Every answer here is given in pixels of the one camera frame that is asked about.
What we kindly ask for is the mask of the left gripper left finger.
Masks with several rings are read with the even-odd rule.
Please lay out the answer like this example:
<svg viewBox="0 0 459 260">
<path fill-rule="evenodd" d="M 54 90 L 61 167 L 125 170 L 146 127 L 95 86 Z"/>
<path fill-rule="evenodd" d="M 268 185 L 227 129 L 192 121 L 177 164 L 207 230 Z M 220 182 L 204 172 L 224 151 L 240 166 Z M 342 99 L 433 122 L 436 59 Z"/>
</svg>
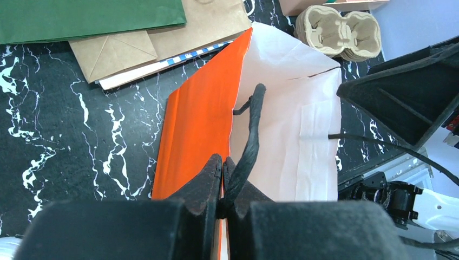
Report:
<svg viewBox="0 0 459 260">
<path fill-rule="evenodd" d="M 218 259 L 222 158 L 164 200 L 61 201 L 27 229 L 15 259 Z"/>
</svg>

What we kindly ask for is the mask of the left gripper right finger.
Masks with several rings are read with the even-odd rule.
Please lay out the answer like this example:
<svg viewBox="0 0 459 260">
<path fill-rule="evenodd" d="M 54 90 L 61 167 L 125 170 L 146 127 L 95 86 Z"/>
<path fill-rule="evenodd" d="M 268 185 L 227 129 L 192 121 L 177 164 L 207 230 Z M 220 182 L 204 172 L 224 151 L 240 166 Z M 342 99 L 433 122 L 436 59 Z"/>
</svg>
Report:
<svg viewBox="0 0 459 260">
<path fill-rule="evenodd" d="M 227 213 L 229 259 L 409 259 L 367 201 L 274 202 L 246 182 Z"/>
</svg>

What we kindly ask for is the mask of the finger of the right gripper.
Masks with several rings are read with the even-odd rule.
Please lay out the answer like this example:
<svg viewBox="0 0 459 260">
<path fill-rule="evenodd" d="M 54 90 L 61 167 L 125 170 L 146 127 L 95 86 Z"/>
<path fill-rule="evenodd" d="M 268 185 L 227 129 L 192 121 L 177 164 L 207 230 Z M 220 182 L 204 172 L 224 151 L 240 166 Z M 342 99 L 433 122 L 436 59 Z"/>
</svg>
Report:
<svg viewBox="0 0 459 260">
<path fill-rule="evenodd" d="M 418 149 L 458 106 L 458 38 L 373 66 L 337 95 Z"/>
</svg>

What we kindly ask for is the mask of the orange paper bag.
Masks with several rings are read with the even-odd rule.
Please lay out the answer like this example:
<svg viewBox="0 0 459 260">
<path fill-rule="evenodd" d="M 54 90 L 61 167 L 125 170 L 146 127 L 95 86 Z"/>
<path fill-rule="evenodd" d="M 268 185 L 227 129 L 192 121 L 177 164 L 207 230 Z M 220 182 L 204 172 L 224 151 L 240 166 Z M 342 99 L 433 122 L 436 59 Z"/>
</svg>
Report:
<svg viewBox="0 0 459 260">
<path fill-rule="evenodd" d="M 246 182 L 273 202 L 351 201 L 338 199 L 341 139 L 329 139 L 342 133 L 341 79 L 335 60 L 253 23 L 169 96 L 152 199 L 167 199 L 221 156 L 218 259 L 229 259 L 227 213 Z M 458 246 L 399 238 L 436 251 Z"/>
</svg>

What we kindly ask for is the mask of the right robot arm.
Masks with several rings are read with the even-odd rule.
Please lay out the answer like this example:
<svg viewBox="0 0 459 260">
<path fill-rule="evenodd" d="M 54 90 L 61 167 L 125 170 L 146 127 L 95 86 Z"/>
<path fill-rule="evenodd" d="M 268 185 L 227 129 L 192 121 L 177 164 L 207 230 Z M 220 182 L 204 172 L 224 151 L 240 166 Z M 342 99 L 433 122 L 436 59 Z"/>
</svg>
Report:
<svg viewBox="0 0 459 260">
<path fill-rule="evenodd" d="M 458 117 L 458 38 L 430 45 L 372 67 L 365 77 L 342 83 L 338 96 L 385 126 L 398 144 L 349 133 L 329 139 L 357 140 L 391 147 L 443 173 L 458 177 L 420 154 L 438 128 Z M 379 204 L 401 229 L 458 230 L 458 199 L 406 181 L 389 181 L 382 172 L 338 187 L 340 200 Z"/>
</svg>

